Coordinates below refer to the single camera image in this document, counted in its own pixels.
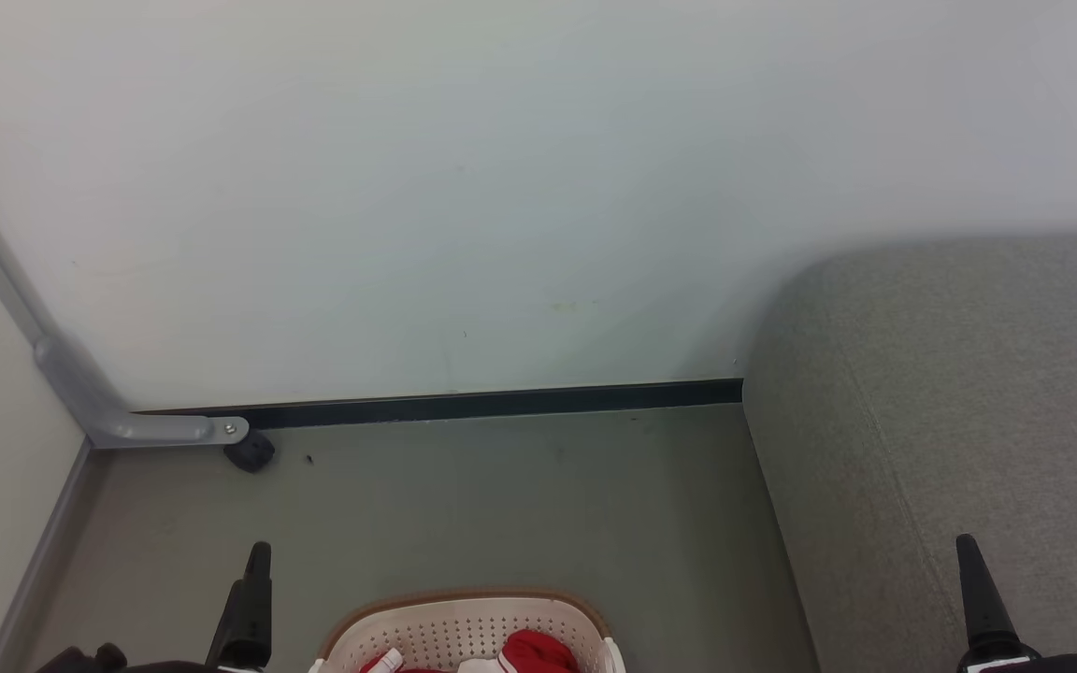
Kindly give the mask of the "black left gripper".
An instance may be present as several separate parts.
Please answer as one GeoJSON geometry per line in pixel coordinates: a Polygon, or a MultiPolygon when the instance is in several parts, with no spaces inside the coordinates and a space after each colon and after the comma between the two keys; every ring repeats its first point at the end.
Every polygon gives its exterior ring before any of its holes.
{"type": "Polygon", "coordinates": [[[129,665],[114,643],[94,654],[65,648],[34,673],[264,673],[272,657],[272,545],[257,541],[244,566],[243,580],[230,585],[205,662],[167,660],[129,665]],[[242,640],[238,642],[239,623],[242,640]]]}

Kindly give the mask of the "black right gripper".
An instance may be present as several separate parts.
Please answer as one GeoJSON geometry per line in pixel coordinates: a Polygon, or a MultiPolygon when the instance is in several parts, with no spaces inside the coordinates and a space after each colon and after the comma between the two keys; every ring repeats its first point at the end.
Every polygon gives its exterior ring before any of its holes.
{"type": "Polygon", "coordinates": [[[963,622],[969,648],[957,673],[1077,673],[1077,654],[1039,655],[1018,642],[1003,599],[987,567],[978,541],[955,539],[963,622]]]}

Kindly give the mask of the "grey fabric sofa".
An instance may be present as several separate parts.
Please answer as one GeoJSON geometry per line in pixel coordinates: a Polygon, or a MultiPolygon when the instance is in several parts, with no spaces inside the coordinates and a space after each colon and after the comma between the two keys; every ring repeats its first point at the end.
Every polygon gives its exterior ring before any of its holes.
{"type": "Polygon", "coordinates": [[[742,397],[821,673],[955,673],[960,534],[1023,642],[1077,651],[1077,234],[812,265],[742,397]]]}

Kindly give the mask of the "black caster wheel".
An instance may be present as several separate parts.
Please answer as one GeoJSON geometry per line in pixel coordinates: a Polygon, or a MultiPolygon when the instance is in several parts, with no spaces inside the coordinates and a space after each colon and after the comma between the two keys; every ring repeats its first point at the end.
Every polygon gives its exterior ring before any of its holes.
{"type": "Polygon", "coordinates": [[[230,461],[230,464],[244,473],[257,474],[272,463],[277,452],[272,440],[257,430],[251,430],[244,438],[234,444],[223,446],[223,455],[230,461]]]}

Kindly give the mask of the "beige perforated laundry basket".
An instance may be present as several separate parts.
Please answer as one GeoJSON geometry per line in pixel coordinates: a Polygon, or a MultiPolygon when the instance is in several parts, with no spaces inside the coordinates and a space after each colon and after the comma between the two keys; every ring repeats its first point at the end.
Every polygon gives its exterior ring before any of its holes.
{"type": "Polygon", "coordinates": [[[310,673],[359,673],[397,649],[407,665],[452,670],[471,659],[496,659],[513,632],[534,630],[563,642],[581,673],[627,673],[604,618],[579,597],[531,588],[488,588],[414,594],[375,602],[335,626],[310,673]]]}

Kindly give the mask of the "dark wall baseboard strip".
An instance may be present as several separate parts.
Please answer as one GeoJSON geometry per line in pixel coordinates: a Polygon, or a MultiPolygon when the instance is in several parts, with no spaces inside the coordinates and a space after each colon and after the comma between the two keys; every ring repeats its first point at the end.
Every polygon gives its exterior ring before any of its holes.
{"type": "Polygon", "coordinates": [[[324,399],[230,408],[153,410],[152,416],[240,417],[252,429],[434,422],[516,416],[595,413],[647,408],[739,404],[744,379],[672,380],[514,391],[414,395],[384,399],[324,399]]]}

